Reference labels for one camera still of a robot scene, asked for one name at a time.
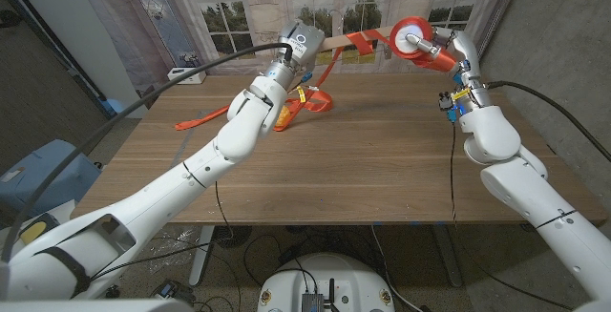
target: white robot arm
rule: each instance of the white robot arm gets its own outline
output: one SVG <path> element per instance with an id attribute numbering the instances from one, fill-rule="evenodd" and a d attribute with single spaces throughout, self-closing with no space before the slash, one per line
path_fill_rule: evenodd
<path id="1" fill-rule="evenodd" d="M 460 89 L 441 97 L 458 114 L 462 132 L 470 134 L 464 144 L 467 157 L 489 165 L 481 171 L 486 188 L 535 226 L 590 297 L 611 299 L 611 241 L 554 190 L 543 163 L 521 145 L 480 82 L 473 42 L 463 31 L 433 28 L 431 41 L 422 33 L 408 33 L 403 48 L 411 46 L 433 59 L 448 49 L 459 57 L 452 73 Z"/>
<path id="2" fill-rule="evenodd" d="M 298 22 L 284 27 L 280 41 L 293 48 L 292 60 L 284 60 L 285 50 L 278 53 L 265 74 L 234 98 L 229 122 L 216 137 L 132 196 L 55 227 L 18 252 L 0 268 L 10 273 L 4 300 L 90 299 L 104 293 L 124 269 L 93 281 L 92 276 L 134 259 L 163 225 L 271 132 L 295 73 L 313 62 L 324 38 Z"/>

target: sheer curtain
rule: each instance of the sheer curtain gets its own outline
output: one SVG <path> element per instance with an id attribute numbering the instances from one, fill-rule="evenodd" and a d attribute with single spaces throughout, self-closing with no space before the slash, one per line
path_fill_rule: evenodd
<path id="1" fill-rule="evenodd" d="M 115 43 L 134 89 L 145 95 L 176 66 L 140 0 L 89 0 Z"/>

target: power cord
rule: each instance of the power cord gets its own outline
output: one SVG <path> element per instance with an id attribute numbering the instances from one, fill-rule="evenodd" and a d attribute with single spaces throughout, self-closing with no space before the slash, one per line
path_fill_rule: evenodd
<path id="1" fill-rule="evenodd" d="M 209 308 L 209 309 L 212 311 L 212 307 L 210 307 L 210 305 L 209 305 L 208 303 L 209 303 L 209 302 L 211 302 L 211 301 L 212 301 L 212 300 L 214 300 L 214 299 L 220 299 L 220 300 L 222 300 L 222 301 L 224 301 L 224 302 L 227 302 L 227 304 L 229 305 L 229 307 L 231 307 L 231 311 L 232 311 L 232 312 L 234 311 L 234 309 L 233 309 L 233 305 L 231 304 L 231 302 L 230 302 L 230 301 L 229 301 L 229 300 L 228 300 L 226 297 L 221 297 L 221 296 L 212 297 L 212 298 L 208 299 L 208 300 L 207 300 L 207 301 L 205 301 L 205 302 L 193 302 L 193 303 L 201 303 L 201 304 L 202 304 L 202 306 L 201 306 L 201 308 L 200 308 L 200 311 L 203 309 L 203 307 L 204 307 L 204 306 L 208 307 L 208 308 Z"/>
<path id="2" fill-rule="evenodd" d="M 102 125 L 100 128 L 98 128 L 93 134 L 91 134 L 85 141 L 83 141 L 80 145 L 78 145 L 76 148 L 74 148 L 74 150 L 67 155 L 59 164 L 57 164 L 57 166 L 45 177 L 45 179 L 40 183 L 40 185 L 36 188 L 36 190 L 34 190 L 34 192 L 28 197 L 28 199 L 25 201 L 23 208 L 21 209 L 21 211 L 19 212 L 19 214 L 17 215 L 17 217 L 15 218 L 15 221 L 11 227 L 11 229 L 9 230 L 9 234 L 7 235 L 6 241 L 5 241 L 5 247 L 2 250 L 2 257 L 1 260 L 5 263 L 8 263 L 11 260 L 11 253 L 12 253 L 12 246 L 14 245 L 15 241 L 17 240 L 17 235 L 19 233 L 19 229 L 21 228 L 21 224 L 26 220 L 26 218 L 28 217 L 28 213 L 30 212 L 30 210 L 33 208 L 34 204 L 40 199 L 40 197 L 42 196 L 42 194 L 45 192 L 45 190 L 47 189 L 47 187 L 49 187 L 49 185 L 53 182 L 53 180 L 64 170 L 66 169 L 66 167 L 72 163 L 72 161 L 78 157 L 78 155 L 80 155 L 85 148 L 93 143 L 94 141 L 102 138 L 104 135 L 106 135 L 108 133 L 108 131 L 115 126 L 118 121 L 120 121 L 121 119 L 123 119 L 125 116 L 131 114 L 133 111 L 135 111 L 136 109 L 140 108 L 141 106 L 143 106 L 146 102 L 152 100 L 153 98 L 159 96 L 160 94 L 162 94 L 163 92 L 167 91 L 168 89 L 172 88 L 173 86 L 175 86 L 177 83 L 179 83 L 180 81 L 182 81 L 183 79 L 189 78 L 190 76 L 194 75 L 194 74 L 198 74 L 201 73 L 205 70 L 208 70 L 210 68 L 214 68 L 222 63 L 225 63 L 231 59 L 235 59 L 237 57 L 240 57 L 242 55 L 245 54 L 250 54 L 253 52 L 258 52 L 258 51 L 262 51 L 262 50 L 269 50 L 269 49 L 279 49 L 279 48 L 285 48 L 286 51 L 284 52 L 284 60 L 290 62 L 292 56 L 293 56 L 293 48 L 286 43 L 273 43 L 273 44 L 264 44 L 264 45 L 259 45 L 259 46 L 254 46 L 248 49 L 244 49 L 241 51 L 237 51 L 231 54 L 228 54 L 226 56 L 223 56 L 219 59 L 213 60 L 207 64 L 204 64 L 202 66 L 199 66 L 193 70 L 187 71 L 186 73 L 183 73 L 173 79 L 171 79 L 169 82 L 165 83 L 164 85 L 162 85 L 161 87 L 159 87 L 157 90 L 146 94 L 145 96 L 143 96 L 140 100 L 134 102 L 133 104 L 131 104 L 129 107 L 127 107 L 125 110 L 123 110 L 122 112 L 118 113 L 115 115 L 115 117 L 113 117 L 112 119 L 106 121 L 106 123 L 104 125 Z"/>
<path id="3" fill-rule="evenodd" d="M 297 262 L 297 265 L 299 265 L 299 267 L 302 270 L 302 275 L 304 276 L 304 282 L 305 282 L 305 292 L 309 293 L 309 287 L 307 286 L 307 279 L 306 279 L 306 271 L 304 270 L 303 266 L 301 263 L 299 263 L 299 260 L 297 258 L 295 258 L 295 261 Z"/>
<path id="4" fill-rule="evenodd" d="M 389 268 L 387 267 L 387 264 L 386 264 L 386 257 L 384 256 L 384 252 L 382 251 L 382 245 L 380 245 L 380 240 L 378 240 L 378 236 L 375 234 L 375 229 L 373 228 L 373 225 L 371 225 L 371 233 L 373 234 L 373 237 L 375 238 L 375 242 L 378 244 L 378 249 L 380 250 L 380 254 L 382 254 L 382 259 L 384 260 L 384 272 L 386 274 L 387 284 L 389 285 L 390 290 L 405 305 L 409 306 L 414 311 L 423 312 L 416 305 L 414 305 L 413 303 L 409 302 L 407 299 L 403 298 L 403 296 L 401 296 L 401 294 L 399 294 L 399 292 L 396 290 L 396 288 L 394 288 L 394 285 L 392 285 L 392 282 L 390 281 Z"/>
<path id="5" fill-rule="evenodd" d="M 271 276 L 273 277 L 273 276 L 274 276 L 274 275 L 276 275 L 276 274 L 280 274 L 280 273 L 287 272 L 287 271 L 295 271 L 295 270 L 300 271 L 300 272 L 302 272 L 302 273 L 306 273 L 306 274 L 308 274 L 308 275 L 309 275 L 309 276 L 312 278 L 312 280 L 314 281 L 314 294 L 318 294 L 318 283 L 316 282 L 316 279 L 314 279 L 314 276 L 312 275 L 312 273 L 308 272 L 307 270 L 305 270 L 305 269 L 303 269 L 303 268 L 286 268 L 286 269 L 280 269 L 280 270 L 276 270 L 276 271 L 274 272 L 274 274 L 272 274 Z"/>
<path id="6" fill-rule="evenodd" d="M 594 147 L 599 150 L 599 152 L 608 160 L 611 161 L 611 154 L 609 154 L 609 152 L 599 143 L 598 140 L 596 140 L 594 138 L 594 136 L 588 132 L 588 130 L 585 129 L 585 127 L 583 127 L 583 125 L 581 125 L 581 123 L 574 117 L 572 116 L 567 110 L 564 109 L 564 107 L 560 106 L 556 101 L 554 101 L 553 99 L 549 98 L 548 96 L 532 89 L 529 87 L 526 87 L 524 85 L 515 83 L 515 82 L 508 82 L 508 81 L 495 81 L 495 82 L 490 82 L 487 84 L 488 89 L 496 89 L 502 86 L 509 86 L 509 87 L 514 87 L 517 89 L 520 89 L 526 93 L 532 94 L 538 98 L 540 98 L 541 100 L 547 102 L 550 106 L 556 108 L 559 112 L 561 112 L 564 116 L 566 116 L 566 118 L 569 119 L 569 121 L 571 121 L 571 123 L 573 123 L 573 125 L 575 125 L 575 127 L 577 127 L 577 129 L 588 139 L 590 140 L 590 142 L 592 143 L 592 145 L 594 145 Z"/>
<path id="7" fill-rule="evenodd" d="M 560 307 L 560 308 L 564 308 L 564 309 L 569 310 L 569 311 L 574 310 L 573 307 L 567 306 L 567 305 L 565 305 L 563 303 L 560 303 L 560 302 L 551 301 L 549 299 L 546 299 L 546 298 L 543 298 L 541 296 L 538 296 L 537 294 L 534 294 L 534 293 L 525 291 L 525 290 L 523 290 L 521 288 L 515 287 L 514 285 L 511 285 L 510 283 L 507 283 L 507 282 L 505 282 L 505 281 L 503 281 L 501 279 L 498 279 L 497 277 L 492 275 L 488 270 L 484 269 L 484 267 L 481 266 L 481 264 L 479 264 L 479 262 L 477 262 L 473 258 L 473 256 L 471 255 L 471 252 L 469 252 L 469 250 L 467 250 L 467 247 L 465 246 L 465 243 L 464 243 L 462 237 L 460 237 L 460 234 L 458 233 L 458 224 L 456 223 L 456 208 L 455 208 L 455 204 L 454 204 L 454 184 L 453 184 L 453 177 L 454 177 L 454 175 L 453 175 L 453 164 L 454 164 L 454 161 L 453 160 L 454 160 L 454 149 L 455 149 L 455 145 L 456 145 L 456 125 L 454 123 L 452 125 L 453 125 L 452 126 L 452 129 L 453 129 L 453 131 L 452 131 L 452 151 L 450 153 L 450 195 L 451 195 L 451 198 L 452 198 L 452 219 L 453 219 L 454 229 L 456 231 L 456 235 L 458 236 L 460 247 L 462 247 L 463 251 L 467 254 L 467 257 L 469 258 L 469 260 L 471 260 L 475 264 L 475 266 L 479 270 L 481 270 L 484 274 L 486 274 L 490 279 L 492 279 L 492 280 L 494 280 L 494 281 L 496 281 L 498 283 L 501 283 L 501 284 L 505 285 L 506 287 L 514 289 L 517 292 L 520 292 L 520 293 L 525 294 L 525 295 L 527 295 L 529 297 L 538 299 L 538 300 L 540 300 L 542 302 L 551 303 L 552 305 L 555 305 L 555 306 Z"/>
<path id="8" fill-rule="evenodd" d="M 217 182 L 215 182 L 215 189 L 216 189 L 216 193 L 217 193 L 217 203 L 219 204 L 219 210 L 221 211 L 222 219 L 225 221 L 225 225 L 227 226 L 227 228 L 229 229 L 229 232 L 231 233 L 231 236 L 230 236 L 230 237 L 223 238 L 223 239 L 216 239 L 216 240 L 213 240 L 213 241 L 210 241 L 210 242 L 204 243 L 204 244 L 194 244 L 194 245 L 191 245 L 191 246 L 187 246 L 187 247 L 185 247 L 184 249 L 179 249 L 179 250 L 176 250 L 176 251 L 169 252 L 169 253 L 167 253 L 167 254 L 162 254 L 162 255 L 158 255 L 158 256 L 153 256 L 153 257 L 146 258 L 146 259 L 142 259 L 142 260 L 132 260 L 132 261 L 128 261 L 128 262 L 125 262 L 125 263 L 123 263 L 123 264 L 117 265 L 117 266 L 112 267 L 112 268 L 107 269 L 107 270 L 103 270 L 103 269 L 102 269 L 102 270 L 100 270 L 99 272 L 95 273 L 95 274 L 94 274 L 94 275 L 91 277 L 91 281 L 97 280 L 97 279 L 101 278 L 102 276 L 104 276 L 104 275 L 106 275 L 106 274 L 108 274 L 108 273 L 111 273 L 111 272 L 113 272 L 113 271 L 115 271 L 115 270 L 118 270 L 118 269 L 124 268 L 124 267 L 129 266 L 129 265 L 138 264 L 138 263 L 143 263 L 143 262 L 146 262 L 146 261 L 151 261 L 151 260 L 165 259 L 165 258 L 170 257 L 170 256 L 174 256 L 174 255 L 177 255 L 177 254 L 181 254 L 181 253 L 183 253 L 183 252 L 185 252 L 185 251 L 189 251 L 189 250 L 193 250 L 193 249 L 197 249 L 197 248 L 202 248 L 203 246 L 207 246 L 207 245 L 213 244 L 213 243 L 215 243 L 215 242 L 219 242 L 219 241 L 225 241 L 225 240 L 231 240 L 231 239 L 233 239 L 233 229 L 231 228 L 231 225 L 230 225 L 230 224 L 229 224 L 229 222 L 227 221 L 227 218 L 225 217 L 225 213 L 224 213 L 224 211 L 222 210 L 222 207 L 221 207 L 221 201 L 220 201 L 220 199 L 219 199 L 219 185 L 217 184 Z"/>
<path id="9" fill-rule="evenodd" d="M 252 244 L 254 244 L 257 240 L 259 239 L 263 239 L 263 238 L 271 238 L 274 239 L 274 241 L 276 241 L 276 246 L 278 246 L 278 252 L 280 253 L 280 255 L 283 253 L 283 250 L 280 248 L 280 242 L 278 241 L 278 239 L 272 235 L 260 235 L 258 237 L 256 237 L 255 239 L 253 239 L 250 243 L 248 243 L 248 245 L 246 245 L 246 249 L 244 249 L 244 253 L 242 255 L 242 263 L 244 264 L 244 269 L 246 269 L 246 273 L 248 274 L 248 276 L 250 277 L 250 279 L 252 279 L 255 283 L 257 283 L 260 287 L 263 287 L 263 284 L 259 282 L 259 280 L 257 280 L 255 278 L 255 276 L 252 274 L 252 272 L 250 271 L 250 269 L 248 269 L 248 263 L 246 263 L 246 256 L 248 254 L 248 250 L 250 249 L 250 246 L 252 246 Z"/>
<path id="10" fill-rule="evenodd" d="M 175 240 L 175 241 L 179 241 L 179 242 L 183 242 L 183 243 L 187 243 L 187 244 L 192 244 L 189 241 L 185 241 L 185 240 L 181 240 L 181 239 L 173 239 L 173 238 L 165 238 L 165 237 L 159 237 L 159 238 L 153 238 L 153 239 L 171 239 L 171 240 Z M 198 250 L 201 250 L 205 253 L 208 253 L 208 255 L 211 255 L 212 257 L 222 261 L 223 263 L 225 263 L 225 265 L 229 268 L 229 271 L 231 271 L 231 275 L 233 276 L 233 280 L 236 282 L 236 287 L 238 288 L 238 312 L 240 312 L 241 308 L 242 308 L 242 289 L 240 288 L 240 282 L 238 281 L 238 274 L 236 274 L 235 269 L 231 266 L 231 264 L 229 264 L 229 262 L 218 256 L 213 254 L 212 252 L 209 252 L 207 250 L 201 249 L 199 248 Z M 203 303 L 204 305 L 207 305 L 211 300 L 213 299 L 224 299 L 227 303 L 229 303 L 229 305 L 231 305 L 231 310 L 233 311 L 233 304 L 231 302 L 229 302 L 228 299 L 224 298 L 224 297 L 212 297 L 210 299 L 208 299 L 206 302 L 193 302 L 193 303 Z"/>

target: yellow tag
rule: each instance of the yellow tag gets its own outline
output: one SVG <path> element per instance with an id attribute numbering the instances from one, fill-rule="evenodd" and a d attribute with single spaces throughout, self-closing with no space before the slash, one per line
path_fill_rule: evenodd
<path id="1" fill-rule="evenodd" d="M 298 86 L 297 91 L 299 92 L 299 101 L 301 103 L 306 102 L 306 93 L 304 93 L 304 88 L 302 88 L 302 86 Z"/>
<path id="2" fill-rule="evenodd" d="M 468 93 L 469 93 L 469 88 L 467 88 L 467 89 L 463 89 L 463 90 L 461 90 L 461 91 L 460 91 L 460 92 L 458 92 L 458 93 L 452 94 L 452 101 L 455 101 L 455 100 L 457 100 L 458 98 L 460 98 L 460 97 L 462 97 L 462 96 L 464 96 L 464 95 L 466 95 L 466 94 L 468 94 Z"/>

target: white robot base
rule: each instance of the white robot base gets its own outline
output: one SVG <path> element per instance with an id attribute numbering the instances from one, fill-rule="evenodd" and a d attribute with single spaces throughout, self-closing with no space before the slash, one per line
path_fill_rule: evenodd
<path id="1" fill-rule="evenodd" d="M 316 280 L 318 294 L 314 294 L 312 278 L 299 270 L 300 264 Z M 306 281 L 309 294 L 306 294 Z M 329 293 L 335 308 L 330 306 Z M 386 282 L 362 262 L 335 253 L 316 253 L 288 262 L 267 279 L 257 309 L 258 312 L 325 310 L 393 312 L 394 304 Z"/>

